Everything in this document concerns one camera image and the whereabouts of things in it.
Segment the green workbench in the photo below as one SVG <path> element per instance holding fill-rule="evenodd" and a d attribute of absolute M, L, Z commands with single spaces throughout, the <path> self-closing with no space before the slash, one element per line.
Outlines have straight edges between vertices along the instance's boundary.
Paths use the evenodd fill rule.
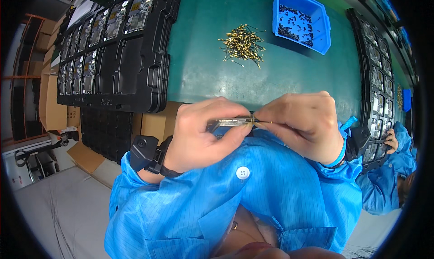
<path fill-rule="evenodd" d="M 359 117 L 359 56 L 345 15 L 351 6 L 344 0 L 317 1 L 325 5 L 332 28 L 332 46 L 324 56 L 273 34 L 273 0 L 181 0 L 168 47 L 168 101 L 193 103 L 224 96 L 254 111 L 287 92 L 326 90 L 335 98 L 340 121 Z M 266 48 L 260 70 L 252 61 L 243 61 L 245 67 L 223 61 L 225 52 L 219 49 L 224 45 L 217 39 L 246 23 L 266 30 L 258 33 Z M 394 55 L 392 68 L 395 81 L 409 88 Z M 395 118 L 403 122 L 404 117 L 397 112 Z"/>

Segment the white button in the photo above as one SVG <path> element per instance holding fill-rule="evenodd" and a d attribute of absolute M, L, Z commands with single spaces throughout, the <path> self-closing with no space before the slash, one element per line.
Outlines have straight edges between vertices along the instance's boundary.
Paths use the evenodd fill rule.
<path fill-rule="evenodd" d="M 250 175 L 250 170 L 247 167 L 239 167 L 236 170 L 236 176 L 238 177 L 238 179 L 244 180 L 249 178 Z"/>

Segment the blue wrist strap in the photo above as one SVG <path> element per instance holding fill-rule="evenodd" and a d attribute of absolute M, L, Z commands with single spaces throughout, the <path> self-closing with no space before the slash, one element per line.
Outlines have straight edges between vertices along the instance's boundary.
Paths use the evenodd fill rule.
<path fill-rule="evenodd" d="M 333 163 L 322 164 L 323 166 L 334 167 L 337 164 L 339 164 L 339 162 L 341 162 L 341 160 L 344 158 L 345 150 L 347 149 L 347 136 L 348 136 L 348 133 L 345 130 L 347 130 L 356 121 L 358 121 L 358 119 L 354 116 L 351 116 L 350 119 L 348 119 L 348 121 L 346 121 L 344 125 L 339 127 L 339 132 L 341 133 L 341 136 L 344 138 L 344 146 L 342 147 L 341 153 L 339 154 L 338 158 Z"/>

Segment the black tray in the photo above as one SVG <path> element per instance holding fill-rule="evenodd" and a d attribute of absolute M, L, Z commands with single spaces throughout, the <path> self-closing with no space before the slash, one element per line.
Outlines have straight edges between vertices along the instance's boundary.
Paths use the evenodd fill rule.
<path fill-rule="evenodd" d="M 171 25 L 177 18 L 180 0 L 154 0 L 143 30 L 123 34 L 133 0 L 114 0 L 106 14 L 108 20 L 111 10 L 125 1 L 128 1 L 128 4 L 119 27 L 122 29 L 121 33 L 105 41 L 107 36 L 101 33 L 99 42 L 89 47 L 92 37 L 90 33 L 84 50 L 61 61 L 57 97 L 59 104 L 138 113 L 154 113 L 165 108 L 170 65 L 167 44 Z M 105 9 L 99 9 L 84 17 L 68 29 L 66 36 L 71 33 L 81 35 L 79 28 L 85 30 L 90 19 L 96 20 L 95 17 L 105 12 Z M 62 81 L 61 70 L 65 65 L 70 66 L 71 62 L 78 63 L 81 56 L 85 57 L 94 50 L 97 51 L 97 56 L 92 93 L 84 94 L 81 89 L 80 94 L 74 94 L 69 86 L 73 83 Z M 83 88 L 83 78 L 79 84 Z M 61 88 L 66 85 L 68 88 L 62 95 Z"/>
<path fill-rule="evenodd" d="M 83 144 L 120 164 L 131 148 L 133 113 L 82 108 L 80 116 Z"/>
<path fill-rule="evenodd" d="M 375 30 L 371 31 L 371 37 L 366 37 L 364 28 L 367 21 L 354 9 L 347 10 L 347 17 L 353 28 L 357 50 L 359 52 L 360 75 L 361 75 L 361 115 L 360 126 L 367 126 L 371 132 L 371 138 L 366 144 L 362 155 L 362 173 L 381 166 L 386 159 L 386 151 L 390 146 L 384 144 L 387 131 L 394 125 L 394 79 L 391 69 L 390 75 L 384 69 L 383 64 L 372 60 L 369 46 L 379 52 L 381 62 L 388 61 L 388 49 L 380 49 L 378 40 L 380 37 Z"/>

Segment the pile of gold connectors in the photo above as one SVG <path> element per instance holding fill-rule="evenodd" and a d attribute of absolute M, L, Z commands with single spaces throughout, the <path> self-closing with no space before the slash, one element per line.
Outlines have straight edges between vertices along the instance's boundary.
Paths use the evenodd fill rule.
<path fill-rule="evenodd" d="M 396 101 L 398 102 L 398 108 L 402 109 L 402 88 L 401 84 L 398 84 L 398 92 L 396 94 Z"/>
<path fill-rule="evenodd" d="M 218 39 L 219 41 L 223 41 L 223 44 L 226 45 L 226 50 L 224 50 L 226 54 L 223 61 L 231 59 L 232 62 L 244 67 L 244 65 L 234 61 L 233 58 L 243 60 L 251 59 L 258 65 L 259 69 L 261 69 L 259 63 L 261 61 L 264 62 L 262 59 L 264 55 L 262 54 L 260 56 L 259 53 L 265 51 L 265 48 L 256 43 L 262 42 L 263 39 L 255 34 L 258 32 L 252 31 L 250 28 L 257 30 L 257 28 L 245 24 L 227 33 L 227 39 Z"/>

